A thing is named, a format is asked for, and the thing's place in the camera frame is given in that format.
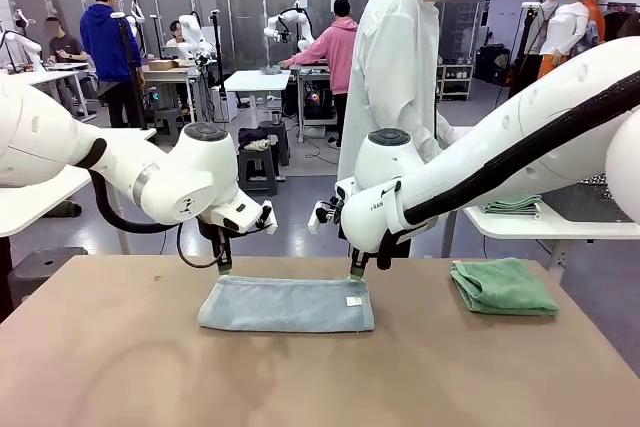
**black t-shirt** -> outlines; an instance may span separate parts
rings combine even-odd
[[[79,55],[84,49],[78,39],[69,34],[64,34],[62,37],[54,37],[49,41],[49,55],[56,56],[56,62],[81,62],[80,60],[63,59],[56,52],[58,50],[64,50],[67,54]]]

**person in pink hoodie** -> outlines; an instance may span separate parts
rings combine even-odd
[[[347,109],[347,93],[349,92],[349,79],[351,78],[351,61],[353,48],[356,43],[358,24],[349,14],[351,5],[348,0],[336,0],[333,4],[333,13],[336,20],[323,32],[309,50],[294,55],[290,59],[280,63],[283,69],[290,65],[306,65],[327,59],[331,70],[331,92],[333,103],[338,113],[338,139],[337,147],[342,145],[342,128],[344,127],[344,115]]]

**person in blue hoodie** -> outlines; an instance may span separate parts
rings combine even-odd
[[[109,106],[111,127],[140,128],[136,107],[136,90],[127,62],[127,51],[116,19],[111,18],[118,0],[96,0],[80,20],[80,34],[84,50],[91,55],[96,66],[99,87],[98,95],[104,97]],[[129,44],[138,68],[138,82],[144,85],[140,49],[133,37],[129,23]],[[122,109],[127,113],[123,120]]]

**green towel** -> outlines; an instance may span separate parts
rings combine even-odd
[[[555,316],[558,306],[517,259],[454,262],[451,277],[471,312]]]
[[[508,200],[489,202],[481,207],[485,214],[536,215],[536,204],[542,202],[539,195],[514,197]]]

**green cloth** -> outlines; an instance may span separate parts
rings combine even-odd
[[[508,200],[489,202],[481,207],[485,214],[536,215],[536,204],[542,202],[539,195],[514,197]]]
[[[517,259],[456,261],[451,277],[471,312],[541,317],[558,313],[542,282]]]

